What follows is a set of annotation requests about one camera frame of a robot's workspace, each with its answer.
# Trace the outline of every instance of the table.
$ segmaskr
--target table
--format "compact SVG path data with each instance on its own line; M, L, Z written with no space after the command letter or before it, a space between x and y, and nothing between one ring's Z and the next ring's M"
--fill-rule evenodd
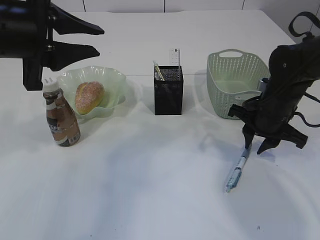
M92 45L101 53L69 69L97 65L115 68L127 76L152 75L153 60L168 65L169 50L180 48L183 73L205 74L210 53L239 49L255 53L267 63L278 45L294 44L261 10L75 15L99 25L105 35L55 34L56 41Z

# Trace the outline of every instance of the basket handle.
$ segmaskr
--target basket handle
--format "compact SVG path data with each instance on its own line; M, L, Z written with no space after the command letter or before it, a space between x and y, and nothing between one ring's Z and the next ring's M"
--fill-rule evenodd
M243 92L237 92L237 93L233 93L233 97L235 100L248 100L252 97L255 97L255 96L258 96L260 95L261 92L260 91L257 91L257 90L251 90L251 91L243 91ZM255 96L252 96L252 97L244 97L246 95L255 95Z
M218 52L216 52L216 54L218 54L218 56L219 56L220 58L227 58L227 57L225 57L225 56L221 56L221 54L223 54L223 53L232 53L232 52L240 53L241 56L234 56L234 57L231 57L231 58L241 58L244 54L247 54L247 53L244 52L244 51L241 51L241 50L238 50L238 49L234 49L234 48L230 48L230 49L225 49L225 50L222 50L222 51L218 51Z

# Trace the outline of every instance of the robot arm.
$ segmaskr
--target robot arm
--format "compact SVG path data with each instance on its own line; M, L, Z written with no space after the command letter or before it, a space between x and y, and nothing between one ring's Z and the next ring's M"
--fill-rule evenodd
M292 25L298 16L306 16L320 27L320 21L312 13L298 14L289 29L296 37L303 34L307 37L300 44L278 46L269 59L271 77L265 80L265 90L259 97L245 101L243 106L233 105L228 113L245 123L242 132L246 148L255 135L265 138L258 154L277 147L281 140L293 142L300 149L308 140L288 122L295 115L307 88L320 79L320 36L314 37L310 32L294 32Z
M0 58L23 59L23 85L28 91L42 90L43 67L59 71L100 55L93 46L54 41L53 29L60 35L105 33L51 0L0 0Z

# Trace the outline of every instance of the bottle cap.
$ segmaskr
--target bottle cap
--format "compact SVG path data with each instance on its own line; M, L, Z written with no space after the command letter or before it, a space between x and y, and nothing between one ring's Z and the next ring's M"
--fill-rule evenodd
M53 80L51 77L49 79L43 79L42 83L42 91L45 93L52 93L60 88L59 82L56 79Z

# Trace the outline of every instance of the plastic basket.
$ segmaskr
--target plastic basket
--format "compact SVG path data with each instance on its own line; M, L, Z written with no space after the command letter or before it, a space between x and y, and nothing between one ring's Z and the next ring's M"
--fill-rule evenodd
M241 56L221 56L227 52L240 53ZM268 67L255 54L237 49L210 54L206 79L210 101L216 114L225 119L238 119L228 116L231 106L241 106L245 100L259 96L259 81L269 76Z
M178 66L159 66L165 81L154 76L154 114L181 115L184 93L184 76Z

